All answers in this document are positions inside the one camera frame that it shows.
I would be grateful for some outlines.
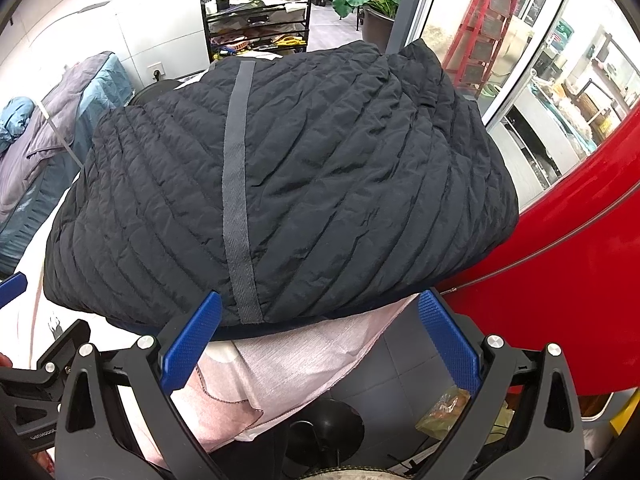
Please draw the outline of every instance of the red surface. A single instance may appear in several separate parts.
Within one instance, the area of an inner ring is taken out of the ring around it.
[[[520,217],[514,234],[446,290],[541,254],[444,296],[509,344],[560,344],[579,394],[640,386],[640,190],[585,226],[640,180],[640,108]]]

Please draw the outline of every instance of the blue pillow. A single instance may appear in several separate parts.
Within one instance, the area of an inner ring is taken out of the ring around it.
[[[25,131],[35,104],[28,97],[14,97],[0,113],[0,154]]]

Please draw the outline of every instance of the blue gripper pad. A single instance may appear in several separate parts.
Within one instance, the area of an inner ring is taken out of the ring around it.
[[[160,387],[165,394],[184,388],[221,319],[222,298],[212,292],[164,354]]]
[[[0,283],[0,308],[15,300],[25,290],[27,290],[27,277],[23,273],[16,272],[13,276],[9,276]]]
[[[456,386],[475,396],[482,385],[478,354],[430,290],[418,298],[418,313]]]

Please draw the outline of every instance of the power socket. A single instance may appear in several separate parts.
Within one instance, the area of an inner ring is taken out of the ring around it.
[[[158,70],[158,72],[160,73],[161,76],[164,75],[164,67],[162,66],[162,63],[158,62],[158,63],[153,63],[153,65],[149,65],[148,67],[146,67],[147,73],[153,78],[155,79],[154,73],[156,72],[156,70]]]

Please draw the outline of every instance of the plant pot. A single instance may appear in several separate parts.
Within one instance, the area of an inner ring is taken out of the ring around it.
[[[362,6],[364,22],[362,23],[362,39],[367,43],[373,43],[382,54],[386,51],[386,44],[391,36],[394,20],[380,14],[369,6]]]

